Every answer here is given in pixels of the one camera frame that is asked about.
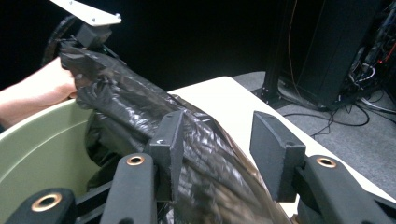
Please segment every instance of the metal ring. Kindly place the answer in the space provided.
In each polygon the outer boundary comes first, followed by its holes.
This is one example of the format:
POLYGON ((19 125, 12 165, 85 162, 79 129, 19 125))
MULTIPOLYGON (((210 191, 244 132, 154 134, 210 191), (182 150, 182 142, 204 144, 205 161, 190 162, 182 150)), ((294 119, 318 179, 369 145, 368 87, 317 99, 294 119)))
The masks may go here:
POLYGON ((46 196, 43 196, 36 200, 32 204, 32 210, 35 212, 44 212, 56 206, 62 199, 62 195, 60 193, 51 193, 46 196), (50 203, 45 203, 44 201, 50 199, 50 203))
POLYGON ((126 161, 126 163, 127 163, 128 165, 140 165, 140 164, 142 164, 144 161, 145 161, 145 158, 144 158, 144 157, 141 157, 141 156, 134 156, 134 157, 129 158, 129 159, 126 161))
POLYGON ((324 157, 317 158, 317 163, 327 168, 335 168, 337 166, 337 163, 324 157))

